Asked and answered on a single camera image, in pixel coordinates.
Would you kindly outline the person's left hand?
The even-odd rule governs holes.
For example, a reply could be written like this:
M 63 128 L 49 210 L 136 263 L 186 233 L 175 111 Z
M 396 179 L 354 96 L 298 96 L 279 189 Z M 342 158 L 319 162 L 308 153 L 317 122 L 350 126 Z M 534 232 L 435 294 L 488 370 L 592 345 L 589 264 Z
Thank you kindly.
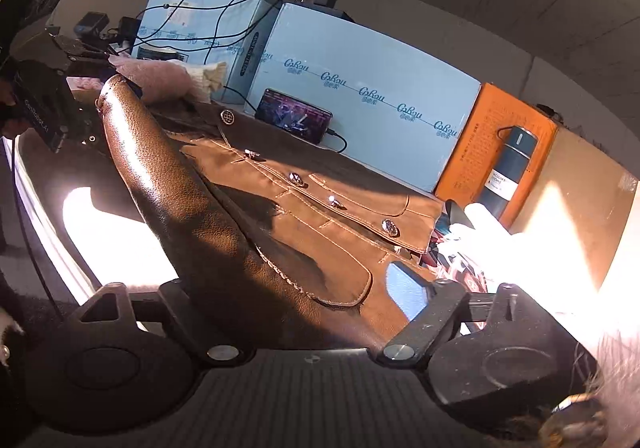
M 16 98 L 11 84 L 0 82 L 1 134 L 9 139 L 16 138 L 30 128 L 27 119 L 17 109 Z

